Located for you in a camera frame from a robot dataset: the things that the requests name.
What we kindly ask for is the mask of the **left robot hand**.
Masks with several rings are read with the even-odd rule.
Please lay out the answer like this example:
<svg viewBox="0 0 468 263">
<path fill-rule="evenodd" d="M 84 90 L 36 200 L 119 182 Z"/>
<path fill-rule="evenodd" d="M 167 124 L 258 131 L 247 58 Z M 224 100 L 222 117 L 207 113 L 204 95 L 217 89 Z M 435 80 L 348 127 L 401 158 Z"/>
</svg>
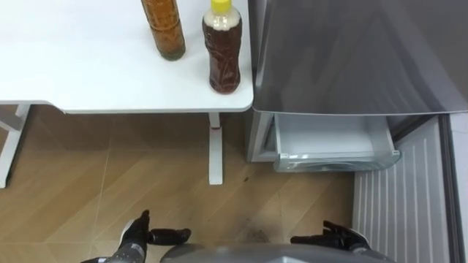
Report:
<svg viewBox="0 0 468 263">
<path fill-rule="evenodd" d="M 140 217 L 125 226 L 121 233 L 119 248 L 128 244 L 138 245 L 143 250 L 147 249 L 147 245 L 182 245 L 192 234 L 190 229 L 149 229 L 149 223 L 150 212 L 144 210 Z"/>
</svg>

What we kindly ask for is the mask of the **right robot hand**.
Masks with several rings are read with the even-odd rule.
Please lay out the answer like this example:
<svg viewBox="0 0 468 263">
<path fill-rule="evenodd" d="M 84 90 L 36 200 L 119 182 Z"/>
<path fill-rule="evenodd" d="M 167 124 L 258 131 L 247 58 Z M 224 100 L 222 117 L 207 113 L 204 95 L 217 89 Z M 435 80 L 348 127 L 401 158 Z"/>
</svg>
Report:
<svg viewBox="0 0 468 263">
<path fill-rule="evenodd" d="M 343 251 L 370 249 L 368 240 L 359 232 L 330 221 L 323 221 L 321 235 L 293 236 L 291 244 L 318 245 Z"/>
</svg>

